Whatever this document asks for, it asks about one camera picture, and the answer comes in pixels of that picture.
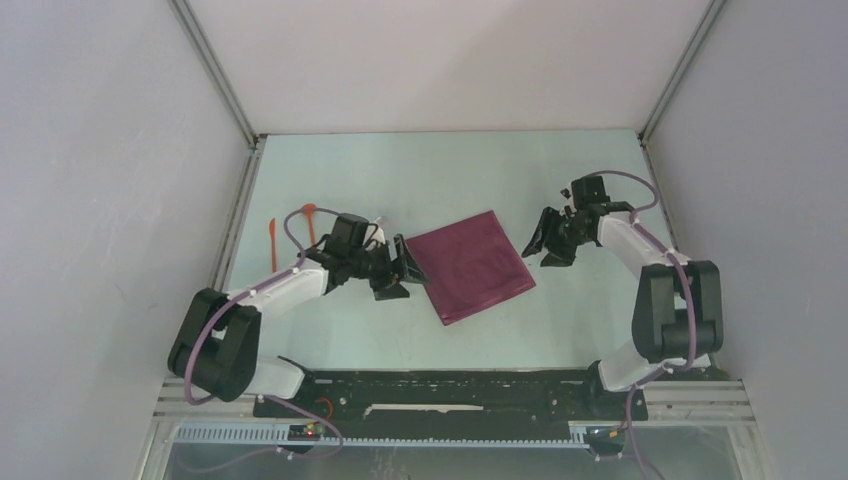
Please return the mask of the maroon cloth napkin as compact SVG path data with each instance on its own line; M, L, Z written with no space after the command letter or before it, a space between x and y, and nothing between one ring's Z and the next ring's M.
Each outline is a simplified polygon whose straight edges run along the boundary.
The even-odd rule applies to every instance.
M445 326L536 287L492 210L412 237L407 245L428 277L425 291Z

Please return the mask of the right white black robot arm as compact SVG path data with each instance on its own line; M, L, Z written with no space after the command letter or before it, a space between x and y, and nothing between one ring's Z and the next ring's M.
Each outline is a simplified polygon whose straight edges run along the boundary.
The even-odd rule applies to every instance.
M580 246L611 251L638 281L631 338L593 366L597 381L581 392L585 411L606 418L621 392L641 388L665 373L686 371L724 343L720 271L665 245L641 222L641 208L614 201L604 171L572 181L561 208L543 209L522 257L543 256L544 267L569 267Z

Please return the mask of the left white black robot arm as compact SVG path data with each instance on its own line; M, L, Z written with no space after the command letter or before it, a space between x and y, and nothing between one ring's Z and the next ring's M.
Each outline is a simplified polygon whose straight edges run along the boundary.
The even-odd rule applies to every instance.
M354 214L336 214L329 233L297 249L293 264L254 286L205 288L194 295L167 359L169 371L184 381L189 404L254 395L277 397L292 416L308 414L316 390L304 382L307 370L260 355L264 322L349 280L367 282L377 301L406 299L408 285L429 281L402 235L388 239L378 222Z

